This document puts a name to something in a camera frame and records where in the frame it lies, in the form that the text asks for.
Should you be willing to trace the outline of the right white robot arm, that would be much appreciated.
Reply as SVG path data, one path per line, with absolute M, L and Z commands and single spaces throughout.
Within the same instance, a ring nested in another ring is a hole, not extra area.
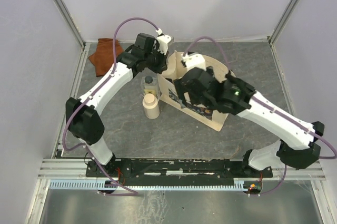
M 321 148 L 316 140 L 324 131 L 322 123 L 295 118 L 230 72 L 220 82 L 210 67 L 206 70 L 195 67 L 173 83 L 183 106 L 187 105 L 188 95 L 193 105 L 201 104 L 209 110 L 247 119 L 279 138 L 267 147 L 246 152 L 241 163 L 245 176 L 253 177 L 269 166 L 305 169 L 319 159 Z

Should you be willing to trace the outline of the beige pump bottle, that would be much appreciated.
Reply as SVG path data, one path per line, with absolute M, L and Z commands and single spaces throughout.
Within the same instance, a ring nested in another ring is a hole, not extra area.
M 158 100 L 155 95 L 148 93 L 144 96 L 143 101 L 143 108 L 147 118 L 149 119 L 156 119 L 160 114 Z

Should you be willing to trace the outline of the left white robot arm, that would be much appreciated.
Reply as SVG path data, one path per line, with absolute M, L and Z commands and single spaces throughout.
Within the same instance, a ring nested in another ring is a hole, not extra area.
M 100 118 L 104 108 L 114 95 L 144 69 L 162 73 L 167 69 L 169 46 L 174 38 L 167 34 L 158 37 L 139 33 L 135 43 L 117 58 L 116 65 L 78 99 L 66 101 L 66 131 L 80 140 L 99 162 L 98 171 L 105 177 L 116 171 L 114 154 L 103 139 L 105 127 Z

